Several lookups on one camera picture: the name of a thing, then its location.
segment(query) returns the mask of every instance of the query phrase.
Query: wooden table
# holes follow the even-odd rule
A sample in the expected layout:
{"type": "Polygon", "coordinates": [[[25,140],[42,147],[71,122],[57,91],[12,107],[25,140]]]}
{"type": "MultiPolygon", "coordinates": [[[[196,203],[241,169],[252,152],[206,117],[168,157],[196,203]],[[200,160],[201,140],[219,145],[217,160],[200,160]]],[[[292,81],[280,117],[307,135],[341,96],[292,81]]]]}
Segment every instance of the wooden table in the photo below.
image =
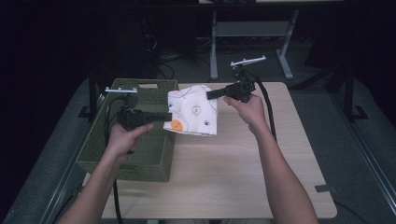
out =
{"type": "MultiPolygon", "coordinates": [[[[229,83],[206,83],[212,90],[229,83]]],[[[323,175],[289,91],[283,83],[263,83],[273,106],[278,144],[300,178],[319,218],[335,217],[330,192],[318,193],[323,175]]],[[[181,89],[196,84],[179,84],[181,89]]],[[[262,96],[256,86],[253,92],[262,96]]],[[[219,99],[218,135],[177,134],[168,183],[119,180],[123,218],[272,218],[259,151],[236,110],[219,99]]],[[[111,194],[103,218],[115,218],[111,194]]]]}

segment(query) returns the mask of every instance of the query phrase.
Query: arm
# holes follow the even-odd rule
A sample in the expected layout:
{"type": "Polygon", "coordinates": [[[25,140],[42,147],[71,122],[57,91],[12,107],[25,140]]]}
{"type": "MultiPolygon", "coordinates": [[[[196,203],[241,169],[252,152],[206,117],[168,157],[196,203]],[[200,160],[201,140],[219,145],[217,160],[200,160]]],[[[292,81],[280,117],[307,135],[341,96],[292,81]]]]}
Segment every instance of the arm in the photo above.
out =
{"type": "Polygon", "coordinates": [[[106,151],[83,191],[58,223],[99,223],[120,165],[128,159],[127,152],[138,148],[139,136],[154,125],[141,126],[126,132],[119,124],[111,129],[106,151]]]}
{"type": "Polygon", "coordinates": [[[262,98],[252,95],[245,104],[230,97],[259,145],[268,202],[276,223],[318,223],[314,207],[295,173],[290,169],[265,120],[262,98]]]}

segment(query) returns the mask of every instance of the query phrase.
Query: black cable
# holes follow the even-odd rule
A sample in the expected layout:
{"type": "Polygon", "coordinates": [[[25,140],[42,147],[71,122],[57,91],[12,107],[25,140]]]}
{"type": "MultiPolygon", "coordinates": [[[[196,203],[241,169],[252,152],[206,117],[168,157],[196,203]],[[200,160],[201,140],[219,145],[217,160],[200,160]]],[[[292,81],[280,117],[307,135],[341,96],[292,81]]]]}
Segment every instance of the black cable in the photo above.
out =
{"type": "Polygon", "coordinates": [[[162,66],[168,67],[172,71],[172,76],[169,79],[173,79],[175,77],[175,69],[173,69],[172,66],[170,66],[168,64],[165,64],[165,63],[159,63],[158,65],[162,65],[162,66]]]}
{"type": "Polygon", "coordinates": [[[113,58],[114,60],[116,60],[118,63],[120,63],[122,66],[124,66],[126,69],[128,69],[130,72],[132,72],[133,74],[136,73],[136,71],[130,67],[128,64],[126,64],[123,60],[121,60],[120,58],[116,57],[113,53],[111,53],[110,51],[108,51],[107,49],[105,49],[102,45],[100,45],[98,42],[96,42],[95,40],[93,40],[89,35],[87,35],[88,39],[100,50],[102,50],[103,52],[105,52],[108,56],[110,56],[111,58],[113,58]]]}
{"type": "Polygon", "coordinates": [[[242,51],[242,47],[239,44],[235,44],[233,41],[226,41],[228,42],[228,46],[223,46],[223,45],[218,45],[218,53],[219,54],[235,54],[235,53],[239,53],[240,51],[242,51]]]}
{"type": "Polygon", "coordinates": [[[201,60],[202,62],[204,62],[210,68],[209,62],[207,62],[205,59],[203,59],[201,57],[198,57],[198,56],[195,56],[195,58],[198,59],[198,60],[201,60]]]}
{"type": "Polygon", "coordinates": [[[239,45],[240,51],[247,51],[250,48],[250,45],[246,43],[246,41],[240,40],[239,37],[237,37],[236,39],[234,38],[233,42],[239,45]]]}
{"type": "Polygon", "coordinates": [[[338,205],[342,208],[344,208],[345,210],[347,210],[348,212],[350,212],[353,216],[355,216],[356,218],[358,218],[362,223],[364,224],[369,224],[366,220],[364,220],[364,218],[362,218],[359,214],[357,214],[355,211],[353,211],[352,209],[350,209],[349,207],[347,207],[346,205],[339,203],[337,201],[334,201],[335,205],[338,205]]]}
{"type": "Polygon", "coordinates": [[[158,42],[157,42],[157,38],[155,38],[154,35],[145,35],[145,37],[150,37],[151,39],[154,40],[154,44],[153,46],[150,48],[151,50],[154,50],[155,48],[157,48],[158,42]]]}
{"type": "Polygon", "coordinates": [[[173,58],[161,59],[161,61],[162,61],[162,63],[170,63],[172,61],[175,61],[175,60],[178,60],[178,59],[181,59],[181,58],[184,58],[184,57],[186,57],[186,56],[180,54],[180,55],[177,55],[177,56],[175,56],[173,58]]]}
{"type": "Polygon", "coordinates": [[[276,129],[275,129],[275,124],[274,124],[274,114],[273,114],[273,109],[271,105],[270,98],[268,96],[268,91],[265,89],[265,87],[262,85],[262,81],[260,78],[256,75],[254,75],[252,72],[248,71],[247,69],[241,69],[241,71],[248,72],[253,78],[256,80],[257,84],[259,84],[260,89],[262,90],[262,96],[264,97],[265,103],[267,104],[267,110],[268,110],[268,119],[270,120],[270,127],[271,127],[271,133],[273,137],[276,140],[276,129]]]}
{"type": "Polygon", "coordinates": [[[163,77],[163,79],[168,79],[163,71],[161,69],[157,69],[157,72],[163,77]]]}
{"type": "Polygon", "coordinates": [[[110,122],[109,123],[111,123],[111,121],[115,118],[117,116],[117,114],[115,114],[115,115],[113,115],[113,117],[111,117],[111,119],[110,119],[110,122]]]}
{"type": "Polygon", "coordinates": [[[206,39],[208,41],[206,41],[203,45],[197,46],[197,48],[196,48],[197,53],[207,52],[211,49],[212,40],[210,37],[207,37],[206,39]]]}
{"type": "MultiPolygon", "coordinates": [[[[111,106],[113,105],[114,102],[118,101],[118,100],[124,100],[124,97],[117,97],[114,100],[112,100],[110,102],[110,104],[108,104],[106,106],[106,112],[105,112],[105,142],[106,142],[106,146],[108,144],[108,140],[110,138],[110,121],[111,119],[114,119],[115,116],[113,116],[113,118],[110,119],[110,111],[111,111],[111,106]]],[[[117,221],[122,224],[122,216],[120,213],[120,201],[119,201],[119,190],[118,190],[118,186],[117,186],[117,178],[114,180],[113,183],[113,195],[114,195],[114,205],[116,207],[116,215],[117,215],[117,221]]]]}

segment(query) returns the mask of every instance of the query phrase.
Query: plastic basket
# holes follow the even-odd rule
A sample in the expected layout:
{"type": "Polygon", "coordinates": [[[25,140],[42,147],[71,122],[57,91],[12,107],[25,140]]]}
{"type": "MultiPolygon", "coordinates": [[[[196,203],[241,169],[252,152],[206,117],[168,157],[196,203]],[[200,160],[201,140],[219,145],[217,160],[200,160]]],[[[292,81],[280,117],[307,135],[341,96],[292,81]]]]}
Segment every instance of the plastic basket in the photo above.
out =
{"type": "MultiPolygon", "coordinates": [[[[145,112],[168,112],[167,93],[178,90],[175,80],[127,79],[118,78],[111,89],[137,88],[133,93],[139,99],[136,109],[145,112]]],[[[122,93],[110,92],[103,103],[86,141],[78,155],[77,163],[88,173],[92,173],[106,149],[105,112],[106,106],[122,93]]],[[[116,101],[111,106],[110,128],[117,122],[115,118],[123,101],[116,101]]],[[[140,147],[124,163],[118,172],[117,179],[167,182],[171,172],[175,133],[163,129],[163,122],[154,122],[154,129],[140,137],[140,147]]]]}

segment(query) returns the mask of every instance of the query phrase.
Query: metal stand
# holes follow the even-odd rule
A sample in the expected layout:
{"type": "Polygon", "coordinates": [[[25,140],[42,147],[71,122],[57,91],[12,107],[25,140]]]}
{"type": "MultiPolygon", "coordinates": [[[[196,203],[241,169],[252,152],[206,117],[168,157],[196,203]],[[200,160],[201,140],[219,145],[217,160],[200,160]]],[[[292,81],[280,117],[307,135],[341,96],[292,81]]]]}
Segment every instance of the metal stand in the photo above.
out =
{"type": "Polygon", "coordinates": [[[298,10],[293,11],[293,14],[291,15],[291,20],[289,22],[288,30],[285,35],[285,43],[283,44],[282,49],[277,49],[276,50],[276,55],[277,58],[279,59],[280,65],[282,66],[283,73],[285,74],[285,77],[287,79],[293,79],[293,74],[291,73],[288,61],[286,60],[286,50],[288,49],[289,42],[291,39],[291,35],[293,34],[294,30],[294,25],[297,21],[297,16],[298,16],[298,10]]]}
{"type": "Polygon", "coordinates": [[[352,68],[349,66],[348,70],[346,71],[346,88],[345,88],[345,98],[344,98],[344,113],[346,117],[350,121],[354,121],[355,119],[368,119],[366,113],[361,108],[361,106],[356,105],[356,109],[358,110],[359,114],[353,114],[352,106],[353,106],[353,71],[352,68]]]}
{"type": "Polygon", "coordinates": [[[277,58],[287,79],[292,79],[288,61],[285,58],[289,46],[298,10],[294,10],[289,21],[217,21],[216,11],[212,20],[212,50],[210,52],[210,78],[218,79],[216,58],[216,38],[218,36],[284,36],[285,42],[281,49],[276,50],[277,58]]]}
{"type": "Polygon", "coordinates": [[[79,111],[78,118],[89,118],[88,122],[91,122],[93,121],[93,118],[95,117],[97,111],[96,83],[93,72],[88,77],[88,85],[90,91],[90,106],[83,106],[79,111]]]}

